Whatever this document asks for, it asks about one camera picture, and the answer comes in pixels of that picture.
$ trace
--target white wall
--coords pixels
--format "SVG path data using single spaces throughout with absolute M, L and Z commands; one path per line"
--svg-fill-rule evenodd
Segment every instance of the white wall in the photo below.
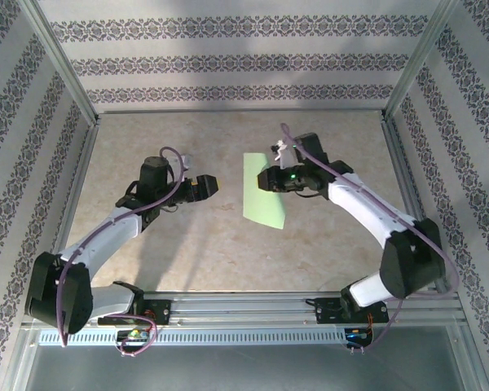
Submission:
M 489 2 L 458 4 L 395 123 L 489 377 Z
M 438 0 L 40 4 L 111 112 L 383 108 Z
M 18 4 L 0 0 L 0 388 L 31 267 L 55 246 L 88 129 Z

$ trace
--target purple cable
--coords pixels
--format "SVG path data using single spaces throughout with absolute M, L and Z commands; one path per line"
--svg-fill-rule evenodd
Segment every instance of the purple cable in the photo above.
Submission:
M 132 352 L 132 353 L 127 353 L 123 348 L 125 348 L 126 346 L 126 343 L 127 341 L 129 340 L 128 338 L 125 338 L 118 350 L 121 352 L 121 355 L 122 356 L 131 356 L 131 357 L 135 357 L 137 354 L 140 354 L 140 353 L 143 353 L 145 350 L 147 350 L 148 348 L 150 348 L 152 346 L 152 344 L 154 343 L 154 341 L 156 340 L 157 338 L 157 326 L 156 326 L 156 323 L 150 319 L 150 318 L 147 318 L 147 317 L 144 317 L 144 316 L 139 316 L 139 315 L 128 315 L 128 314 L 111 314 L 109 315 L 110 318 L 122 318 L 122 319 L 138 319 L 138 320 L 144 320 L 146 322 L 149 322 L 151 324 L 151 333 L 152 331 L 153 334 L 152 334 L 152 337 L 150 337 L 147 341 L 147 343 L 145 345 L 143 345 L 141 348 L 139 348 L 138 350 L 136 350 L 135 352 Z
M 185 166 L 183 164 L 183 159 L 181 158 L 181 155 L 179 154 L 179 152 L 176 151 L 175 149 L 171 148 L 171 147 L 163 147 L 160 150 L 160 156 L 161 157 L 163 157 L 163 151 L 171 151 L 171 152 L 173 152 L 178 157 L 179 166 L 180 166 L 179 178 L 182 178 L 183 177 L 183 174 L 185 173 Z M 145 211 L 147 209 L 152 209 L 152 208 L 155 208 L 156 206 L 158 206 L 160 204 L 163 204 L 171 196 L 174 195 L 174 193 L 179 189 L 180 186 L 181 186 L 181 181 L 178 180 L 176 182 L 174 188 L 170 191 L 170 193 L 167 194 L 167 195 L 165 195 L 164 197 L 162 197 L 158 201 L 153 202 L 152 204 L 149 204 L 149 205 L 142 206 L 141 208 L 130 210 L 129 212 L 123 213 L 120 216 L 116 217 L 114 219 L 114 222 L 113 221 L 109 221 L 109 222 L 106 222 L 105 224 L 103 224 L 102 226 L 99 226 L 98 229 L 96 229 L 94 232 L 92 232 L 92 234 L 90 234 L 89 236 L 87 236 L 85 238 L 85 240 L 83 240 L 83 242 L 80 244 L 80 246 L 76 250 L 74 250 L 73 254 L 68 259 L 67 263 L 65 264 L 64 268 L 62 269 L 61 274 L 59 275 L 58 288 L 56 289 L 56 325 L 57 325 L 57 328 L 58 328 L 59 337 L 62 340 L 62 346 L 63 347 L 67 346 L 67 342 L 68 342 L 68 334 L 64 332 L 64 312 L 62 311 L 62 303 L 63 303 L 63 295 L 64 295 L 64 284 L 65 284 L 65 277 L 67 276 L 68 270 L 70 269 L 70 267 L 73 264 L 74 260 L 78 256 L 80 256 L 80 254 L 82 254 L 83 249 L 92 241 L 92 239 L 94 239 L 97 235 L 99 235 L 101 232 L 103 232 L 107 227 L 111 226 L 114 223 L 119 222 L 121 219 L 123 219 L 125 217 L 128 217 L 128 216 L 130 216 L 132 214 L 140 213 L 140 212 L 143 212 L 143 211 Z M 114 316 L 114 315 L 113 316 L 115 318 L 121 318 L 121 315 L 123 315 L 123 314 L 117 314 L 116 316 Z M 128 315 L 128 314 L 125 314 L 124 316 L 127 317 L 127 318 L 134 318 L 135 319 L 135 317 L 138 316 L 138 315 Z
M 424 234 L 422 234 L 419 230 L 417 230 L 414 226 L 412 226 L 411 224 L 408 224 L 408 222 L 404 221 L 402 218 L 400 218 L 396 213 L 394 213 L 391 209 L 389 209 L 387 206 L 385 206 L 382 202 L 380 202 L 371 192 L 365 190 L 364 188 L 362 188 L 361 186 L 359 186 L 357 183 L 355 182 L 352 182 L 350 179 L 344 177 L 343 175 L 341 175 L 340 173 L 338 173 L 336 170 L 328 167 L 327 165 L 325 165 L 324 163 L 318 161 L 317 159 L 315 159 L 312 155 L 310 155 L 308 152 L 306 152 L 304 150 L 304 148 L 301 146 L 301 144 L 299 144 L 297 141 L 295 141 L 295 139 L 291 136 L 290 134 L 290 128 L 288 127 L 288 125 L 286 125 L 285 123 L 283 124 L 280 124 L 280 128 L 281 130 L 283 131 L 284 135 L 288 138 L 288 140 L 294 145 L 296 146 L 296 148 L 300 151 L 301 154 L 304 155 L 305 158 L 307 158 L 309 161 L 315 163 L 316 165 L 318 165 L 321 169 L 324 169 L 326 171 L 328 171 L 331 175 L 334 175 L 335 177 L 337 178 L 341 178 L 344 182 L 346 182 L 348 185 L 352 186 L 355 190 L 357 191 L 360 191 L 362 192 L 365 196 L 367 196 L 377 207 L 379 207 L 380 209 L 382 209 L 385 213 L 388 213 L 388 215 L 393 218 L 393 219 L 396 219 L 397 221 L 399 221 L 403 226 L 405 226 L 406 228 L 408 228 L 413 234 L 415 234 L 416 236 L 418 236 L 419 238 L 421 238 L 424 243 L 428 244 L 440 257 L 442 257 L 442 259 L 448 264 L 451 266 L 452 270 L 453 270 L 453 274 L 454 274 L 454 282 L 452 283 L 451 285 L 451 288 L 449 289 L 448 292 L 446 293 L 442 293 L 442 294 L 435 294 L 435 295 L 431 295 L 431 294 L 428 294 L 428 293 L 422 293 L 421 296 L 429 296 L 429 297 L 445 297 L 446 295 L 448 294 L 451 294 L 453 293 L 457 288 L 458 288 L 458 284 L 460 283 L 460 277 L 458 275 L 458 271 L 456 270 L 456 266 L 455 266 L 455 263 L 451 260 L 451 258 L 449 258 L 449 256 L 439 247 L 437 246 L 430 238 L 428 238 L 427 236 L 425 236 Z M 376 340 L 374 340 L 367 348 L 365 348 L 364 350 L 370 350 L 372 349 L 374 346 L 378 345 L 378 343 L 381 341 L 382 337 L 388 332 L 388 330 L 390 329 L 390 326 L 395 322 L 396 318 L 397 318 L 397 315 L 399 314 L 400 310 L 402 309 L 402 304 L 403 304 L 403 301 L 399 301 L 399 304 L 397 305 L 397 309 L 396 311 L 393 313 L 393 316 L 391 317 L 390 321 L 386 324 L 386 326 L 384 327 L 384 329 L 382 330 L 381 334 L 378 336 L 378 338 Z
M 318 161 L 315 159 L 312 155 L 310 155 L 308 152 L 304 150 L 304 148 L 299 144 L 298 142 L 295 141 L 295 139 L 290 135 L 290 128 L 288 125 L 285 123 L 280 124 L 280 128 L 282 129 L 284 135 L 290 140 L 293 145 L 297 147 L 297 149 L 300 151 L 301 154 L 304 155 L 305 158 L 310 160 L 311 162 L 315 163 L 318 165 L 321 169 L 324 169 L 328 171 L 331 175 L 334 175 L 337 178 L 342 179 L 344 182 L 346 182 L 348 185 L 353 187 L 356 191 L 359 191 L 360 193 L 364 194 L 367 198 L 369 198 L 378 208 L 382 209 L 385 213 L 387 213 L 391 218 L 397 220 L 400 224 L 405 226 L 407 229 L 409 229 L 413 234 L 418 236 L 419 238 L 424 241 L 428 246 L 430 246 L 443 260 L 446 262 L 453 271 L 453 279 L 454 281 L 451 284 L 451 287 L 449 288 L 449 291 L 446 293 L 440 293 L 437 294 L 435 293 L 434 295 L 431 295 L 429 293 L 424 293 L 424 292 L 417 292 L 416 294 L 419 296 L 435 296 L 436 297 L 442 297 L 449 295 L 453 293 L 455 290 L 457 290 L 458 285 L 460 283 L 460 276 L 458 275 L 458 271 L 456 270 L 455 263 L 451 260 L 451 258 L 446 254 L 445 251 L 443 251 L 439 246 L 437 246 L 430 238 L 422 234 L 419 230 L 417 230 L 414 226 L 409 224 L 408 222 L 404 221 L 402 218 L 400 218 L 395 212 L 393 212 L 391 209 L 389 209 L 387 206 L 385 206 L 382 202 L 380 202 L 370 191 L 367 191 L 365 188 L 359 186 L 357 183 L 352 182 L 350 179 L 346 178 L 344 175 L 341 175 L 338 173 L 335 169 L 332 169 L 322 163 L 321 161 Z
M 382 330 L 381 334 L 375 340 L 373 340 L 371 344 L 369 344 L 366 348 L 364 348 L 364 350 L 373 349 L 375 346 L 377 346 L 381 342 L 381 339 L 390 330 L 390 326 L 395 322 L 397 315 L 399 314 L 400 310 L 402 309 L 402 304 L 403 304 L 403 300 L 399 301 L 399 304 L 397 305 L 397 309 L 393 313 L 393 316 L 391 316 L 390 321 L 386 324 L 386 326 Z

